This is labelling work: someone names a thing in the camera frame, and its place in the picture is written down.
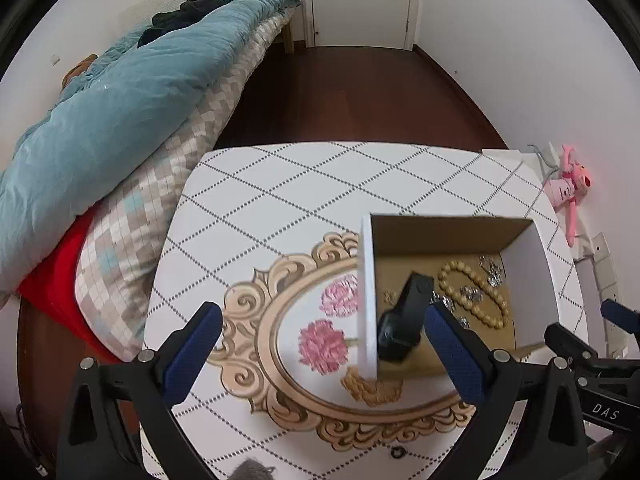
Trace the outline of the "brown pillow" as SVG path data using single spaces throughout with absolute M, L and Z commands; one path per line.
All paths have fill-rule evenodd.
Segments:
M 80 62 L 78 62 L 71 70 L 69 70 L 62 79 L 61 89 L 65 89 L 70 81 L 78 77 L 79 75 L 85 73 L 86 70 L 90 67 L 90 65 L 98 58 L 96 54 L 90 54 L 83 58 Z

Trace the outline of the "red blanket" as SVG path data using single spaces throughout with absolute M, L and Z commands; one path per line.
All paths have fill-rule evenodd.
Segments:
M 75 298 L 77 263 L 99 204 L 77 217 L 72 226 L 38 266 L 18 286 L 29 304 L 88 344 L 108 364 L 121 363 L 91 330 Z

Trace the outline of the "white wall power strip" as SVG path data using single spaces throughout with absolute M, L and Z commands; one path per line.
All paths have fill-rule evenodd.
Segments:
M 577 234 L 572 255 L 586 310 L 589 343 L 608 358 L 626 356 L 630 335 L 602 318 L 600 313 L 602 301 L 623 301 L 614 259 L 604 234 L 598 233 L 593 238 L 587 234 Z

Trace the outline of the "white cardboard box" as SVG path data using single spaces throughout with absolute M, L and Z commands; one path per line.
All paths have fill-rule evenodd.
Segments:
M 444 371 L 424 330 L 404 362 L 378 358 L 378 320 L 412 272 L 434 278 L 433 300 L 491 349 L 525 356 L 542 346 L 547 326 L 560 318 L 558 288 L 533 220 L 367 214 L 358 247 L 358 370 L 364 378 Z

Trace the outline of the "teal blue duvet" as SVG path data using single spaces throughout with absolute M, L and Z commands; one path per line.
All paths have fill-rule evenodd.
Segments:
M 231 0 L 124 54 L 24 133 L 1 174 L 2 295 L 178 129 L 262 21 L 301 1 Z

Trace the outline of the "patterned white tablecloth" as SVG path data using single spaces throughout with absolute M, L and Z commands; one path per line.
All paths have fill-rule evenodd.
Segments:
M 518 160 L 352 142 L 207 153 L 168 231 L 144 343 L 158 348 L 206 301 L 224 309 L 224 334 L 174 409 L 217 477 L 256 460 L 278 479 L 425 479 L 470 420 L 445 376 L 357 372 L 359 232 L 374 212 L 533 220 L 559 321 L 587 333 L 559 221 Z

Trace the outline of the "white door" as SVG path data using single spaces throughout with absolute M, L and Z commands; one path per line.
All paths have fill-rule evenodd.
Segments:
M 419 0 L 310 0 L 314 45 L 408 50 Z

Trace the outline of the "pink panther plush toy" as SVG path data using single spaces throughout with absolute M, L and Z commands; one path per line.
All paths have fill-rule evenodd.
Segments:
M 544 192 L 555 211 L 565 211 L 565 238 L 567 245 L 573 247 L 576 240 L 577 208 L 592 187 L 588 169 L 578 162 L 574 146 L 563 144 L 562 156 L 556 178 L 548 177 L 544 181 Z

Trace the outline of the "black smart wristband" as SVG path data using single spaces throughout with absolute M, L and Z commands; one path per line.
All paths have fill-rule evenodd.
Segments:
M 401 363 L 420 344 L 426 308 L 433 301 L 434 278 L 412 272 L 396 304 L 378 320 L 378 358 Z

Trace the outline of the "checkered bed sheet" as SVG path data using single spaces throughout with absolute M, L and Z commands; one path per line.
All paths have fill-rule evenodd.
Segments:
M 262 21 L 189 117 L 99 204 L 80 251 L 75 299 L 90 332 L 116 358 L 129 361 L 141 350 L 155 271 L 186 180 L 292 15 L 283 10 Z

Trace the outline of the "black clothing on bed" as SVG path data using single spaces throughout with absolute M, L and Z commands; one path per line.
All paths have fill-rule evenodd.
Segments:
M 152 16 L 151 25 L 142 32 L 138 47 L 150 44 L 168 32 L 194 25 L 230 2 L 231 0 L 186 0 L 177 10 L 157 13 Z

